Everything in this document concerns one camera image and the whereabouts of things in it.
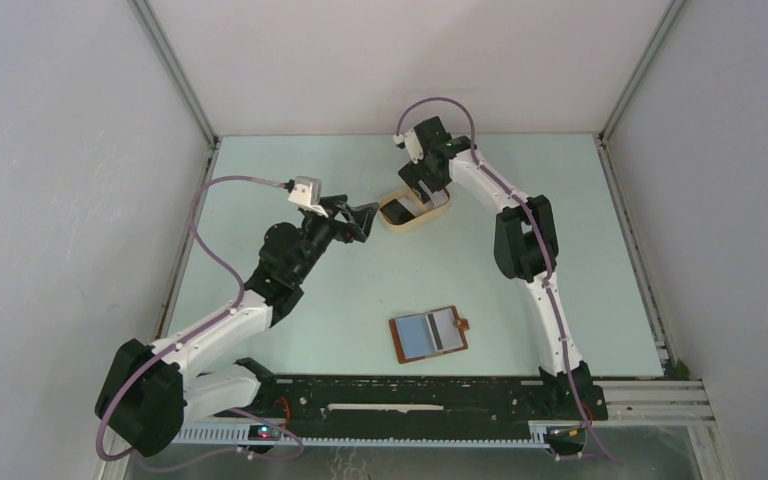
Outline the brown leather card holder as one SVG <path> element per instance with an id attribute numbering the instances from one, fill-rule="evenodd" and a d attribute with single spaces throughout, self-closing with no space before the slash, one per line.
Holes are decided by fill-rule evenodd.
<path id="1" fill-rule="evenodd" d="M 392 318 L 388 321 L 399 364 L 466 350 L 469 321 L 455 306 Z"/>

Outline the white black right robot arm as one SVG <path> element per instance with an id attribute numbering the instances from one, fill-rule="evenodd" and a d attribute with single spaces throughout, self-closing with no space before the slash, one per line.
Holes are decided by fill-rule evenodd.
<path id="1" fill-rule="evenodd" d="M 453 136 L 438 117 L 395 134 L 393 141 L 409 156 L 398 175 L 421 203 L 457 184 L 493 214 L 494 261 L 501 274 L 518 285 L 531 309 L 545 411 L 566 418 L 580 405 L 604 405 L 560 299 L 551 202 L 517 189 L 485 160 L 471 138 Z"/>

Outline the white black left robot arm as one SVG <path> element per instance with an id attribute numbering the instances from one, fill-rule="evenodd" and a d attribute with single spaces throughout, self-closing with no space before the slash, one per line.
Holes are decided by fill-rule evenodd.
<path id="1" fill-rule="evenodd" d="M 264 416 L 276 403 L 270 372 L 247 358 L 210 372 L 242 341 L 274 327 L 303 296 L 302 284 L 333 242 L 365 242 L 377 203 L 351 207 L 329 196 L 321 211 L 304 211 L 300 225 L 280 222 L 264 234 L 259 260 L 240 292 L 190 327 L 116 351 L 95 405 L 102 440 L 112 429 L 131 450 L 153 456 L 186 425 L 233 408 Z"/>

